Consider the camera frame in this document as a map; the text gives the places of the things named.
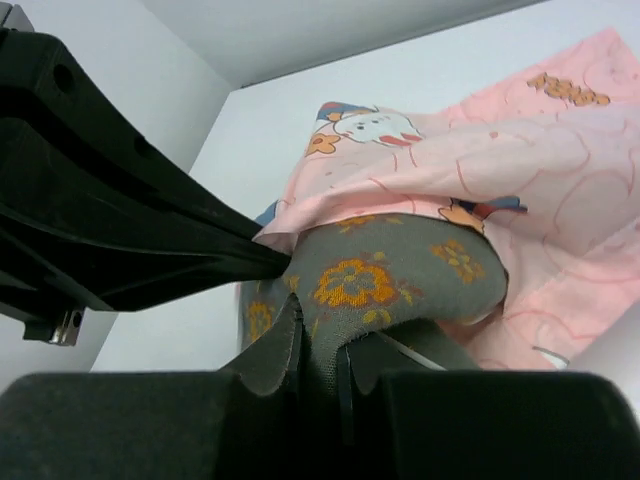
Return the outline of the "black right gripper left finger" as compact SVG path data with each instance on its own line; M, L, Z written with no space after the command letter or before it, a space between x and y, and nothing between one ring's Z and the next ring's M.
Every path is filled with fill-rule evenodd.
M217 371L34 374L1 397L5 479L291 479L303 321L275 325Z

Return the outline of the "grey pillow with orange flowers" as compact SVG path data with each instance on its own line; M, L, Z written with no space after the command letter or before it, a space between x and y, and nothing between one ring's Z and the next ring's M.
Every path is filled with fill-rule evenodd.
M375 331L445 370L474 369L444 329L493 313L507 285L497 253L470 228L407 214L356 217L305 231L282 276L240 286L241 346L266 333L295 294L312 385L324 395L336 389L339 348Z

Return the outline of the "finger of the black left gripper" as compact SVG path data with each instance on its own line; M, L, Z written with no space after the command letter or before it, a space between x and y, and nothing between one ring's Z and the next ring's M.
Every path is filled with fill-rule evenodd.
M136 312L280 276L258 224L152 146L58 38L1 32L1 312L71 345L86 310Z

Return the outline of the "pink bunny print pillowcase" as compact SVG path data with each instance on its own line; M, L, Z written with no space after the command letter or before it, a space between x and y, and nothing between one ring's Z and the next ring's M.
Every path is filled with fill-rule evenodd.
M467 227L508 273L483 367L562 369L639 298L639 63L612 29L436 114L324 104L263 245L383 215Z

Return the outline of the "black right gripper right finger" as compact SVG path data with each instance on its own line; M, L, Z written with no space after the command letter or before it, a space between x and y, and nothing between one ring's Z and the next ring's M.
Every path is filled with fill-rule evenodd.
M635 479L639 428L589 373L434 370L379 333L337 354L358 479Z

